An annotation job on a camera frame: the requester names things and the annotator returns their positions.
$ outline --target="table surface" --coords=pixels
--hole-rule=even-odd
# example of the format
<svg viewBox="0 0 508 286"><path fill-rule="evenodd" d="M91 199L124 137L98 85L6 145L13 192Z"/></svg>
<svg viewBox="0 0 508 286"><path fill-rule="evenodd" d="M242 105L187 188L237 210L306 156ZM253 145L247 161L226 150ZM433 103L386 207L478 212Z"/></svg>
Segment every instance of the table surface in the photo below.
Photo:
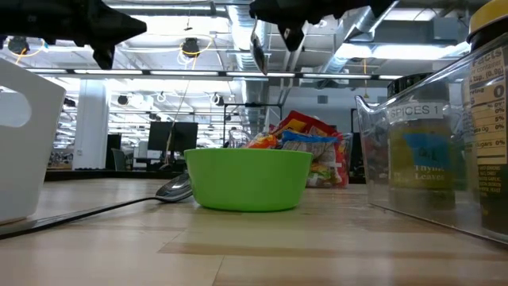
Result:
<svg viewBox="0 0 508 286"><path fill-rule="evenodd" d="M34 218L152 195L164 180L44 184ZM0 284L508 285L489 242L370 207L364 186L309 189L278 213L146 202L0 241Z"/></svg>

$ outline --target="plastic bowl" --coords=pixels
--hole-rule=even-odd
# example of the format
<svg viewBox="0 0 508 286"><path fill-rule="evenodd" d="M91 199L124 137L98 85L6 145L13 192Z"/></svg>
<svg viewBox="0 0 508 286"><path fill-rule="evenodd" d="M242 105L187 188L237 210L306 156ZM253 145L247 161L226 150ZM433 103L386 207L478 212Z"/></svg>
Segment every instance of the plastic bowl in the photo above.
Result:
<svg viewBox="0 0 508 286"><path fill-rule="evenodd" d="M227 211L282 211L305 190L312 154L270 149L185 151L194 198Z"/></svg>

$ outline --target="spoon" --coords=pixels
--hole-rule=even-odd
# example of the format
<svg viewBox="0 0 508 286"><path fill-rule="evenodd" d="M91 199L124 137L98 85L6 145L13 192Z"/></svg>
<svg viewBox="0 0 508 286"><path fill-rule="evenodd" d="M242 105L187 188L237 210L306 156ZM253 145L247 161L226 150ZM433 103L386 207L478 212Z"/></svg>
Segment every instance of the spoon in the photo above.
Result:
<svg viewBox="0 0 508 286"><path fill-rule="evenodd" d="M32 234L37 231L46 230L54 226L60 226L64 223L74 222L81 218L87 218L92 215L126 207L134 203L141 203L148 200L158 200L161 203L177 203L183 199L192 196L190 177L188 174L182 174L175 177L171 182L162 186L155 196L134 199L122 203L114 203L107 206L96 207L90 210L76 211L69 214L41 218L29 222L16 223L13 225L0 226L0 240L14 238L23 234Z"/></svg>

